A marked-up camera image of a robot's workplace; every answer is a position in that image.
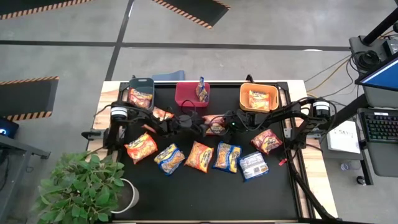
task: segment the red plastic bin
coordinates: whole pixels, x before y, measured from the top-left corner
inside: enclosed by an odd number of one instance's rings
[[[196,93],[196,88],[198,86],[198,82],[180,82],[177,83],[175,87],[175,102],[181,106],[185,100],[190,100],[196,107],[207,107],[210,101],[210,84],[205,83],[205,90],[209,95],[209,100],[207,102],[199,101],[199,98]],[[184,106],[193,107],[192,103],[185,102]]]

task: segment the concrete floor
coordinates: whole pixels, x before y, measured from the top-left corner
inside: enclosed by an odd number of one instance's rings
[[[128,0],[95,0],[78,6],[0,21],[0,40],[115,42]],[[348,38],[366,34],[396,7],[393,0],[223,0],[231,10],[212,30],[204,29],[150,0],[135,0],[124,42],[324,45],[348,46]],[[21,121],[18,140],[51,151],[47,161],[32,160],[14,209],[29,217],[39,180],[47,177],[63,152],[84,151],[80,133],[90,129],[105,79],[112,47],[44,47],[0,45],[0,80],[60,76],[54,113],[49,119]],[[129,49],[122,48],[113,80],[132,75],[185,70],[187,79],[306,80],[349,52],[298,50]],[[349,70],[354,77],[357,74]],[[313,88],[331,71],[306,83]],[[317,96],[349,83],[341,69]],[[350,87],[331,100],[347,104],[356,97]],[[46,133],[40,135],[36,130]],[[395,223],[398,220],[398,179],[374,177],[374,186],[355,183],[361,172],[340,171],[339,162],[325,160],[340,218],[357,222]]]

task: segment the desk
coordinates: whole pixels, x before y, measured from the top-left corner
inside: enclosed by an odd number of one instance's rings
[[[275,80],[261,80],[259,82],[276,82]],[[287,82],[289,86],[289,93],[291,101],[298,100],[300,98],[306,97],[305,85],[302,80],[278,80],[278,82]],[[108,81],[104,82],[101,96],[98,102],[97,111],[101,110],[104,106],[111,104],[112,102],[117,100],[119,93],[119,81]],[[285,104],[285,97],[282,97],[283,105]],[[106,129],[109,127],[109,115],[110,109],[107,108],[102,113],[97,115],[94,120],[93,129]],[[301,119],[297,118],[295,120],[296,125],[300,125],[302,122]],[[307,142],[314,146],[319,147],[319,143],[317,140],[308,139]],[[94,140],[89,142],[88,150],[92,151],[102,146],[102,140]],[[307,172],[307,178],[309,182],[309,186],[311,191],[315,194],[319,202],[326,208],[326,210],[337,217],[337,211],[335,207],[335,202],[333,200],[333,195],[331,192],[331,188],[329,185],[328,175],[326,173],[325,163],[323,162],[322,153],[314,148],[307,147],[303,151],[303,159],[305,163],[305,170]],[[102,149],[98,151],[100,157],[104,157],[106,154],[106,150]],[[299,195],[300,202],[303,210],[304,217],[308,217],[307,203],[304,193],[301,191],[299,187]]]

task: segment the white flower pot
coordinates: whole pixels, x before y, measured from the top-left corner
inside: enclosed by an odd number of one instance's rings
[[[131,198],[130,204],[126,208],[124,208],[123,210],[112,211],[112,213],[115,213],[115,214],[119,214],[119,213],[125,212],[128,209],[132,208],[133,206],[135,206],[137,204],[138,199],[139,199],[138,190],[132,185],[132,183],[130,181],[126,180],[126,179],[123,179],[123,178],[120,178],[120,179],[124,182],[124,187],[126,185],[131,187],[131,189],[132,189],[132,198]]]

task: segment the green leaves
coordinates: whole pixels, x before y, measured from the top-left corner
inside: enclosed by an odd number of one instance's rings
[[[76,205],[72,206],[72,216],[73,217],[79,217],[80,216],[80,207],[77,207]]]
[[[123,183],[123,181],[121,179],[115,179],[114,180],[114,184],[116,184],[119,187],[123,187],[124,186],[124,183]]]
[[[101,194],[98,196],[97,200],[95,201],[95,205],[101,206],[104,205],[109,200],[109,188],[104,186],[101,189]]]
[[[117,195],[124,185],[124,165],[112,156],[102,161],[95,154],[64,154],[48,179],[40,182],[40,196],[33,210],[39,223],[87,224],[108,221],[118,207]]]
[[[107,222],[108,220],[108,215],[105,213],[99,213],[98,214],[98,219],[102,222]]]

